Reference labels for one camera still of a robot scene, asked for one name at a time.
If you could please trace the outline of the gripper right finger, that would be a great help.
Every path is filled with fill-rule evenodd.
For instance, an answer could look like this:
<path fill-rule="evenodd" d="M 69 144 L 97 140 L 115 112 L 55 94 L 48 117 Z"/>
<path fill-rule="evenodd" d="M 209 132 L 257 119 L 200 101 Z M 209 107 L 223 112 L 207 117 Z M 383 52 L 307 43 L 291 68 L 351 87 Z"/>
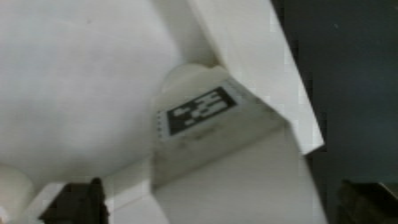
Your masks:
<path fill-rule="evenodd" d="M 341 182 L 337 224 L 398 224 L 398 198 L 380 183 Z"/>

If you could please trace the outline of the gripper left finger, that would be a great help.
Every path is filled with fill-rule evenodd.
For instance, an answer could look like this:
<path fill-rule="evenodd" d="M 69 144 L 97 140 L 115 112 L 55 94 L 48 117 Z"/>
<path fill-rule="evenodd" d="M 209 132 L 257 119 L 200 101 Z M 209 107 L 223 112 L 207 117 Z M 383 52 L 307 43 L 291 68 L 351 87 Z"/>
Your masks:
<path fill-rule="evenodd" d="M 104 188 L 99 178 L 88 183 L 67 183 L 40 213 L 44 224 L 108 224 Z"/>

